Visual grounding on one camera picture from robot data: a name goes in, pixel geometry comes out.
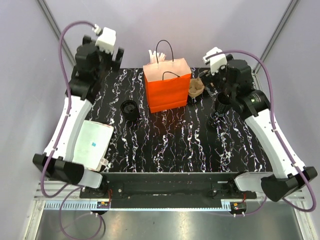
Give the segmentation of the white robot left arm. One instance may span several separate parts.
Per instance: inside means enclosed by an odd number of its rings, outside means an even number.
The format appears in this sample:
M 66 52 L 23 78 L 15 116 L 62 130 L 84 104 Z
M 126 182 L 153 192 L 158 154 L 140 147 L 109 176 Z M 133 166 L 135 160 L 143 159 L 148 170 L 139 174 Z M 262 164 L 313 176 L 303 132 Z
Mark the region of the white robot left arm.
M 115 36 L 99 36 L 96 40 L 85 35 L 75 54 L 75 66 L 66 83 L 63 111 L 54 134 L 42 154 L 33 156 L 33 164 L 41 177 L 67 184 L 89 187 L 97 198 L 108 193 L 102 175 L 81 163 L 75 163 L 74 150 L 85 118 L 94 104 L 106 71 L 118 71 L 124 49 L 114 52 Z

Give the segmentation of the orange paper bag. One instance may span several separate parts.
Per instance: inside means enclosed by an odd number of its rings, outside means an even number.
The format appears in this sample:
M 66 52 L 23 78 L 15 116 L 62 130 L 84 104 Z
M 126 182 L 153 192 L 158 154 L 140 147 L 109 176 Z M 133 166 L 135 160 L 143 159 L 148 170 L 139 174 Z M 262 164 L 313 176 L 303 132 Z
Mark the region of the orange paper bag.
M 192 76 L 191 68 L 184 58 L 148 63 L 143 66 L 146 99 L 150 112 L 184 107 Z

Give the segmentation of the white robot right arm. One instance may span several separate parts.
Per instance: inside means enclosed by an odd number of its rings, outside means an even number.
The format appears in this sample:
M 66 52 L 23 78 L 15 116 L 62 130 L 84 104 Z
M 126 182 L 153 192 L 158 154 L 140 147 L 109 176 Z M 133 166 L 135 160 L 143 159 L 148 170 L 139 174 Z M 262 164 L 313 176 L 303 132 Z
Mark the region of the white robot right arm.
M 252 69 L 245 60 L 232 55 L 203 57 L 208 71 L 199 75 L 207 88 L 216 88 L 213 117 L 221 117 L 233 109 L 253 131 L 266 153 L 272 172 L 240 173 L 227 185 L 228 195 L 239 198 L 246 191 L 264 193 L 277 202 L 300 190 L 317 177 L 313 166 L 306 166 L 285 138 L 275 118 L 270 118 L 271 103 L 253 86 Z

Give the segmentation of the black coffee cup lid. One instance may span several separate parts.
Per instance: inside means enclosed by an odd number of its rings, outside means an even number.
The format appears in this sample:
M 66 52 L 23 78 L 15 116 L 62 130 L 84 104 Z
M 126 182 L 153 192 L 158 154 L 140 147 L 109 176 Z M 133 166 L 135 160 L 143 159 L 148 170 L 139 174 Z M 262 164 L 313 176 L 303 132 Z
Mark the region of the black coffee cup lid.
M 125 100 L 120 106 L 121 113 L 126 121 L 137 119 L 137 104 L 133 100 Z

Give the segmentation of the black paper coffee cup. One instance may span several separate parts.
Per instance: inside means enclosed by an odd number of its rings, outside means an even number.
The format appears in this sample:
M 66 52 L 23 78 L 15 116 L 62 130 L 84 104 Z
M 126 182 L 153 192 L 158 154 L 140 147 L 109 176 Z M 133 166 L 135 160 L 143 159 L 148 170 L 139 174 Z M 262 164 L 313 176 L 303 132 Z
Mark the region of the black paper coffee cup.
M 227 95 L 220 92 L 215 100 L 214 113 L 217 116 L 224 116 L 231 108 L 231 103 Z

